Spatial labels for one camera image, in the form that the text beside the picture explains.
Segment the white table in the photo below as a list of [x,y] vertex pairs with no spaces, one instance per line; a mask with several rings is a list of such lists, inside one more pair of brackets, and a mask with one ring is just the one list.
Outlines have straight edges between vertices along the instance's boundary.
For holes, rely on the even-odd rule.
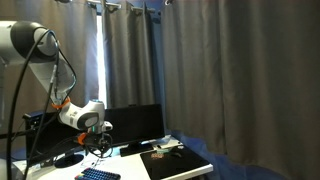
[[[173,137],[166,136],[165,138],[157,141],[150,141],[150,143],[157,149],[157,145],[161,148],[168,148],[176,145],[181,145],[178,140]],[[19,169],[25,167],[25,162],[15,162],[15,165]],[[68,168],[57,169],[54,166],[37,169],[36,167],[31,167],[29,169],[29,175],[27,179],[34,180],[64,180],[64,179],[74,179],[82,170],[87,167],[95,167],[96,169],[118,173],[121,175],[121,180],[149,180],[147,170],[141,160],[140,154],[134,154],[130,156],[121,157],[119,153],[119,148],[114,148],[112,156],[109,158],[104,158],[98,160],[98,158],[92,154],[85,156],[84,160],[76,165]],[[213,171],[213,166],[211,164],[187,171],[185,173],[177,174],[166,179],[188,179],[195,176],[199,176],[208,172]]]

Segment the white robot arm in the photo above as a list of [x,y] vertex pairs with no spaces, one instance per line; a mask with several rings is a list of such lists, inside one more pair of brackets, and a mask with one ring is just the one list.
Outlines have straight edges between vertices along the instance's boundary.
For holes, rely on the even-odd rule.
[[[47,30],[34,22],[0,21],[0,57],[3,63],[23,64],[31,47]],[[60,58],[58,66],[55,65],[57,55]],[[50,82],[54,82],[51,100],[55,108],[61,109],[59,119],[62,123],[96,134],[112,129],[112,125],[104,121],[105,108],[102,102],[91,100],[83,108],[70,102],[68,94],[75,85],[76,77],[59,51],[53,34],[45,34],[37,44],[29,67],[47,92]],[[58,71],[57,76],[52,76],[55,70]]]

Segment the curtain rod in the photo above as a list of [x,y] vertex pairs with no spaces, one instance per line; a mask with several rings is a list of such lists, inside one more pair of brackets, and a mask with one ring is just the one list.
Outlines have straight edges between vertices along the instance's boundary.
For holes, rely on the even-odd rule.
[[[87,0],[87,2],[90,3],[90,4],[101,4],[101,2],[98,1],[98,0]],[[107,3],[106,2],[106,5],[107,6],[116,6],[118,9],[121,9],[121,4]],[[131,10],[133,10],[133,11],[143,11],[143,8],[131,7]],[[156,12],[156,10],[153,9],[153,8],[148,8],[147,11],[149,13],[155,13]]]

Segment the curtain fold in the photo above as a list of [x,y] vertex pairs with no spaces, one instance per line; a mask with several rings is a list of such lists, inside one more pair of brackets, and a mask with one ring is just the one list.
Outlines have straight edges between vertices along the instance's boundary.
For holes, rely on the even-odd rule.
[[102,10],[108,108],[156,102],[150,14],[131,7]]
[[[53,30],[77,74],[76,86],[70,94],[72,103],[81,107],[89,99],[98,98],[96,10],[88,6],[86,0],[73,0],[68,4],[53,0],[1,1],[0,20],[34,21]],[[9,119],[20,69],[21,66],[9,66],[4,70],[5,119]],[[21,124],[24,113],[42,110],[45,98],[44,88],[28,69],[16,107],[15,129]],[[7,124],[4,124],[1,133],[6,133],[6,128]]]
[[233,162],[319,179],[319,18],[318,1],[164,6],[168,128]]

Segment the monitor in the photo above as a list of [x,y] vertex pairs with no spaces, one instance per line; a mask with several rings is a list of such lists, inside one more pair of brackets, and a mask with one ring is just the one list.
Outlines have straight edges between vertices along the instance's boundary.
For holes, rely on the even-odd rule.
[[112,147],[128,145],[120,148],[121,156],[153,150],[146,141],[165,136],[160,104],[106,109],[105,120],[113,125],[107,132],[113,139]]
[[[37,128],[42,115],[41,112],[29,114],[28,118],[25,118],[26,129]],[[83,131],[60,123],[56,117],[56,112],[45,114],[43,123],[45,126],[42,128],[32,159],[28,161],[30,166],[40,164],[41,166],[54,165],[57,168],[64,168],[77,164],[84,158],[83,155],[75,154],[75,152],[82,150],[82,147],[73,141]],[[27,158],[30,156],[35,136],[36,131],[26,135]],[[62,158],[55,160],[56,157],[63,154]]]

